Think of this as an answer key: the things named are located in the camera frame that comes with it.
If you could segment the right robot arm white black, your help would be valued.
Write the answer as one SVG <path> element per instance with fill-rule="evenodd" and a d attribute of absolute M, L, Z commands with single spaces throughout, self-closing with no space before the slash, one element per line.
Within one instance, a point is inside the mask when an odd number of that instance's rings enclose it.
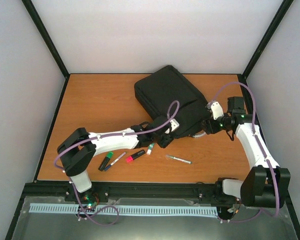
<path fill-rule="evenodd" d="M 203 131 L 208 135 L 225 131 L 231 141 L 238 139 L 250 167 L 243 181 L 219 179 L 222 193 L 238 198 L 247 207 L 280 209 L 288 193 L 291 174 L 272 157 L 255 116 L 245 110 L 243 97 L 228 98 L 227 111 L 215 100 L 207 104 L 207 110 L 211 116 L 202 122 Z"/>

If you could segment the black student backpack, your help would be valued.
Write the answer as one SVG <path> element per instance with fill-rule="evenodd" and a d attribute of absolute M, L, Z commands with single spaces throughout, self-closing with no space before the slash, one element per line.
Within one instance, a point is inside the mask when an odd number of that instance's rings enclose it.
<path fill-rule="evenodd" d="M 179 123 L 172 132 L 175 139 L 202 131 L 202 121 L 210 118 L 208 101 L 174 66 L 167 65 L 134 84 L 135 98 L 154 120 L 166 116 L 173 101 L 179 101 L 174 119 Z"/>

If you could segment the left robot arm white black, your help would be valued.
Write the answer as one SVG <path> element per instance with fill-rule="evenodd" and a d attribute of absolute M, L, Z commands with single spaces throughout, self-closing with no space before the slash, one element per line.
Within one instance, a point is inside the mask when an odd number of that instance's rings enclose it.
<path fill-rule="evenodd" d="M 153 122 L 132 125 L 121 131 L 95 133 L 78 128 L 57 148 L 53 164 L 68 177 L 76 195 L 86 202 L 94 195 L 87 170 L 92 158 L 116 150 L 145 148 L 154 142 L 165 145 L 179 127 L 175 118 L 160 116 Z"/>

